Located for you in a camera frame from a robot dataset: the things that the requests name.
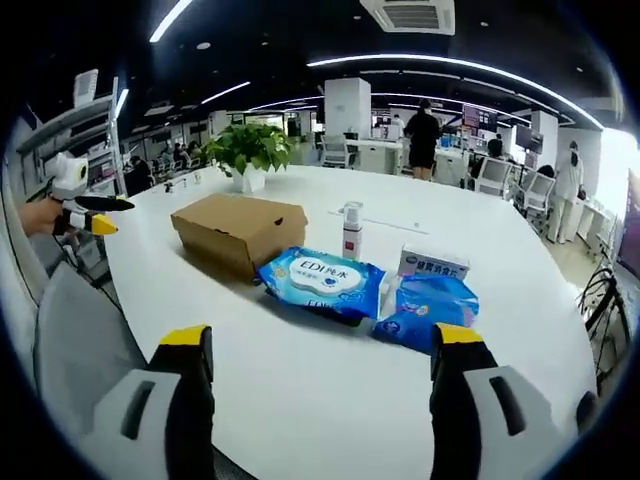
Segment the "potted plant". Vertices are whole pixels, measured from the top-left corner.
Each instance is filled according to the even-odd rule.
[[[215,161],[236,188],[251,193],[264,188],[265,172],[286,168],[291,142],[282,129],[270,125],[229,125],[202,149],[204,160]]]

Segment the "desk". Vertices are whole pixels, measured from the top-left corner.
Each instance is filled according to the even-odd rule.
[[[222,285],[184,259],[169,215],[232,182],[215,168],[195,185],[158,185],[114,212],[105,238],[118,297],[150,358],[168,332],[213,327],[214,444],[261,480],[429,478],[433,432],[429,357],[369,338],[269,298]],[[480,298],[476,330],[551,402],[576,432],[575,411],[595,391],[593,357],[574,294],[553,258],[507,202],[435,183],[353,170],[290,166],[267,174],[256,197],[300,204],[306,246],[341,253],[348,200],[364,202],[362,259],[397,268],[404,242],[434,238],[469,258]]]
[[[469,152],[459,148],[436,147],[436,172],[434,181],[443,185],[460,187],[469,165]]]
[[[358,147],[360,167],[358,170],[372,173],[399,175],[402,170],[402,142],[385,140],[345,140],[347,145]]]
[[[606,213],[584,200],[576,199],[571,207],[569,222],[567,224],[566,237],[569,241],[575,241],[576,234],[585,241],[589,249],[595,254],[600,254],[600,244],[605,243],[611,234],[612,220]]]

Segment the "person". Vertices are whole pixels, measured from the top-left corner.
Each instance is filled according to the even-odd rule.
[[[533,182],[533,179],[536,176],[536,173],[540,173],[541,175],[544,175],[545,177],[549,177],[549,178],[555,178],[556,176],[556,172],[551,165],[543,165],[537,171],[534,172],[532,170],[531,172],[527,173],[524,176],[524,180],[522,180],[523,190],[526,190],[527,188],[529,188],[529,186],[531,185],[531,182]]]
[[[431,102],[423,99],[420,110],[404,129],[404,134],[411,138],[409,165],[413,169],[413,178],[431,180],[436,154],[436,140],[440,138],[440,124],[431,114]]]
[[[129,195],[137,195],[153,186],[153,176],[147,162],[139,156],[131,157],[133,171],[128,174],[127,190]]]
[[[176,169],[182,170],[183,168],[187,168],[189,160],[189,154],[185,152],[184,144],[176,143],[175,149],[173,150],[173,161],[176,164]]]
[[[160,152],[160,157],[158,157],[158,163],[161,165],[162,170],[169,168],[171,165],[171,146],[167,145]]]
[[[24,203],[17,207],[22,229],[27,237],[38,233],[51,235],[56,219],[62,216],[62,203],[47,197],[36,202]]]
[[[200,146],[198,145],[198,142],[193,140],[191,143],[189,143],[189,147],[187,148],[187,153],[189,154],[189,157],[193,157],[194,152],[197,153],[198,150],[200,150]]]
[[[496,135],[496,138],[492,138],[489,140],[487,144],[487,150],[489,151],[489,156],[493,158],[499,158],[502,156],[502,150],[504,146],[502,144],[502,135]]]
[[[528,172],[522,179],[522,184],[520,185],[520,188],[522,188],[523,191],[518,190],[518,192],[515,194],[515,197],[512,197],[516,199],[516,204],[521,204],[524,201],[523,192],[531,186],[531,183],[533,182],[533,179],[536,177],[537,173],[540,173],[549,178],[555,178],[556,176],[556,172],[551,165],[543,165],[535,172],[533,170]]]
[[[404,132],[404,129],[406,128],[406,125],[404,124],[404,120],[402,120],[400,118],[400,115],[398,115],[397,113],[393,116],[393,120],[391,120],[391,123],[393,125],[397,125],[398,128],[400,128],[401,132]]]
[[[560,158],[556,177],[554,208],[547,240],[552,243],[566,242],[566,230],[571,216],[571,207],[578,198],[584,178],[584,166],[578,154],[578,144],[573,141],[569,151]]]

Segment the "green plant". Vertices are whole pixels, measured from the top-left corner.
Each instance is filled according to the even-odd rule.
[[[292,144],[282,129],[270,125],[229,125],[220,137],[202,147],[201,161],[215,161],[227,177],[236,169],[244,174],[249,164],[276,172],[289,164]]]

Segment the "air conditioner vent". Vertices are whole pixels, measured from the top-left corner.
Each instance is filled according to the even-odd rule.
[[[389,5],[384,11],[395,28],[440,28],[438,11],[432,5]]]
[[[454,0],[360,0],[389,33],[455,35]]]

